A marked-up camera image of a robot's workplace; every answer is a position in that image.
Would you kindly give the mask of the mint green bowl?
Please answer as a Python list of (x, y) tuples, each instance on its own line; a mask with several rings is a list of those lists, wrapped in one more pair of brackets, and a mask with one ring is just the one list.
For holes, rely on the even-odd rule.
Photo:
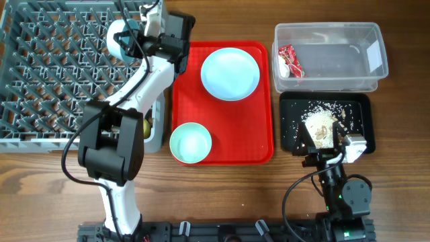
[(169, 140), (171, 154), (184, 164), (203, 161), (212, 149), (212, 136), (209, 131), (196, 122), (179, 125)]

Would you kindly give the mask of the white tissue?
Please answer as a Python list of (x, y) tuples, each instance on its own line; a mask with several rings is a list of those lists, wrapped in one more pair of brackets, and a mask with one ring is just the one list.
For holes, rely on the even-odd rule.
[(286, 63), (285, 59), (282, 58), (280, 55), (278, 56), (278, 63), (280, 76), (282, 78), (288, 78), (290, 76), (290, 68)]

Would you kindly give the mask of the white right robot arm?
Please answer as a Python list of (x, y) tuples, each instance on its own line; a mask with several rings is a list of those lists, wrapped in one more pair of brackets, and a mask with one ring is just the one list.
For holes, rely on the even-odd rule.
[(303, 156), (303, 167), (315, 167), (316, 171), (296, 181), (291, 192), (305, 179), (318, 176), (319, 194), (324, 198), (326, 212), (316, 215), (316, 235), (320, 241), (375, 241), (373, 221), (367, 219), (372, 201), (372, 183), (359, 174), (347, 175), (344, 164), (357, 160), (367, 148), (361, 134), (346, 134), (334, 122), (332, 147), (318, 148), (306, 125), (301, 123), (292, 154)]

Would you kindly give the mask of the large light blue plate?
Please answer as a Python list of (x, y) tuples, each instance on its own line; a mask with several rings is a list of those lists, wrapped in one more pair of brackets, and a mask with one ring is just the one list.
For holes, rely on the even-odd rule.
[(200, 77), (210, 95), (235, 102), (256, 90), (261, 73), (257, 61), (248, 52), (239, 48), (221, 48), (204, 60)]

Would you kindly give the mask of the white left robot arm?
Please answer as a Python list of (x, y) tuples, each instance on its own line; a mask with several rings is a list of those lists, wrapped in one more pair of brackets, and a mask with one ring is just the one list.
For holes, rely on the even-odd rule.
[(104, 102), (91, 100), (83, 111), (78, 162), (103, 194), (106, 218), (99, 238), (142, 241), (142, 215), (134, 178), (144, 158), (144, 116), (166, 88), (185, 72), (190, 30), (155, 36), (114, 28), (107, 34), (110, 54), (122, 61), (142, 59), (135, 74)]

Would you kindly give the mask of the yellow plastic cup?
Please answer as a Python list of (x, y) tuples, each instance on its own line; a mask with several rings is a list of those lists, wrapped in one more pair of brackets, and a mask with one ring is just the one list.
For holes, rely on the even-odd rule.
[(147, 139), (151, 135), (151, 124), (147, 119), (143, 120), (144, 139)]

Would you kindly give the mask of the light blue small bowl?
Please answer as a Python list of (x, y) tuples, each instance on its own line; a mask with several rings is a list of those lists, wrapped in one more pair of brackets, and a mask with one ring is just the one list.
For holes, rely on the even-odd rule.
[[(132, 30), (139, 29), (138, 22), (135, 21), (134, 19), (127, 19), (127, 22)], [(113, 21), (107, 30), (106, 44), (107, 44), (107, 49), (112, 56), (120, 59), (121, 61), (124, 61), (127, 64), (131, 64), (134, 58), (130, 56), (126, 56), (125, 48), (121, 47), (120, 44), (118, 44), (114, 40), (114, 34), (125, 32), (126, 30), (128, 29), (126, 27), (124, 20), (117, 19)], [(132, 40), (132, 37), (121, 37), (120, 40), (125, 42), (125, 44), (127, 45), (129, 43), (134, 42)]]

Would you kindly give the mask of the red strawberry cake wrapper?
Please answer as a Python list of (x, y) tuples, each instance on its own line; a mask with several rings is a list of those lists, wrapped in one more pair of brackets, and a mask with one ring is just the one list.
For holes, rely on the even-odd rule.
[(293, 74), (296, 78), (306, 77), (304, 69), (296, 55), (296, 51), (291, 44), (278, 48), (277, 54), (285, 59), (290, 68), (290, 75)]

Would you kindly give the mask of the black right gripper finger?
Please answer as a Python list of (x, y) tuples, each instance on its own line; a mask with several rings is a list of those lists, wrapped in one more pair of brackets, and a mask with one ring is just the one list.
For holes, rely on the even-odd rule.
[(342, 140), (345, 136), (345, 131), (343, 127), (338, 122), (334, 122), (332, 125), (332, 131), (333, 131), (333, 148), (340, 150), (342, 146)]
[(316, 153), (316, 145), (305, 125), (301, 123), (298, 126), (297, 137), (294, 144), (293, 153)]

